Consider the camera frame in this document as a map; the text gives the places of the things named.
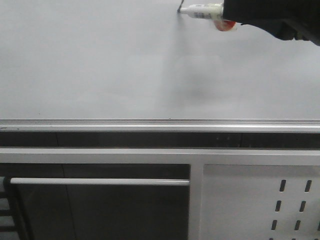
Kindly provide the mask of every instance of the gray tabletop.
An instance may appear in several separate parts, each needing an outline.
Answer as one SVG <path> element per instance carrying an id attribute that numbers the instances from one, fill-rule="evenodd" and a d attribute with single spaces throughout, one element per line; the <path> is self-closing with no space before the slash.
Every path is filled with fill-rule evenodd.
<path id="1" fill-rule="evenodd" d="M 0 0 L 0 119 L 320 120 L 320 47 L 179 4 Z"/>

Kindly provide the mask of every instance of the metal rod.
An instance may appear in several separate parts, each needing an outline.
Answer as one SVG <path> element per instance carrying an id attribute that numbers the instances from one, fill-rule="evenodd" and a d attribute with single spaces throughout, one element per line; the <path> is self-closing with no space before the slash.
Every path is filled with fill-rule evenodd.
<path id="1" fill-rule="evenodd" d="M 13 177 L 11 184 L 45 185 L 162 185 L 189 186 L 188 179 L 152 179 L 152 178 L 33 178 Z"/>

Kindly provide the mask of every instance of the metal handle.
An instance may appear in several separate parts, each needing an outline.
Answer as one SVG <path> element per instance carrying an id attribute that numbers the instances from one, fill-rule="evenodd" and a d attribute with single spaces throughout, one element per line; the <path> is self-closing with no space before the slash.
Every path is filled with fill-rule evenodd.
<path id="1" fill-rule="evenodd" d="M 11 184 L 45 185 L 161 185 L 189 186 L 188 179 L 152 179 L 152 178 L 35 178 L 13 177 Z"/>

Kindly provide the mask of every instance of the perforated metal panel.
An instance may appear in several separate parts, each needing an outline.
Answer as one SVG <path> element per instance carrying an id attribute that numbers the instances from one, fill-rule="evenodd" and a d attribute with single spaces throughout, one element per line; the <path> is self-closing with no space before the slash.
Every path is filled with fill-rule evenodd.
<path id="1" fill-rule="evenodd" d="M 205 165 L 201 239 L 320 239 L 320 167 Z"/>

